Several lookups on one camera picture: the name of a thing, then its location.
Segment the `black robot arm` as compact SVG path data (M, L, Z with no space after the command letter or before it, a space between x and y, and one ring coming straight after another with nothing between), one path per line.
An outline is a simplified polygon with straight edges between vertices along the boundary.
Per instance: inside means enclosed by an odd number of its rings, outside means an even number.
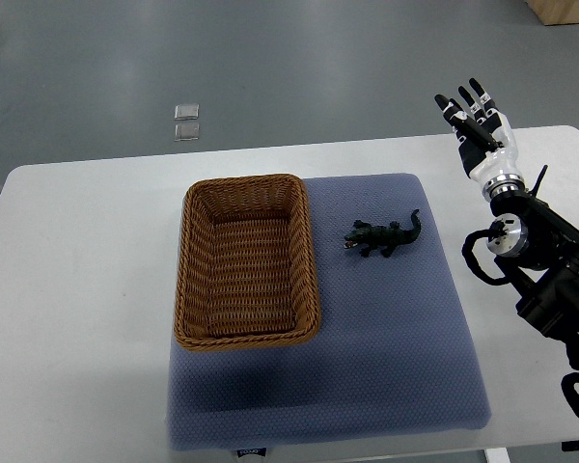
M511 285L517 314L544 337L565 345L579 371L579 230L525 188L521 176L500 174L483 186L495 216L461 248L466 265L491 286Z

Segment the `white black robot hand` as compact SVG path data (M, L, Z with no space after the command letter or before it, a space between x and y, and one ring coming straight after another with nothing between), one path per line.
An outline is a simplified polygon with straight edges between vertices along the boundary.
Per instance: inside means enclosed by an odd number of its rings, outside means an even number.
M434 100L457 138L466 176L480 186L487 202L503 192L524 189L525 180L516 166L518 148L506 115L474 78L458 93L463 104L440 94Z

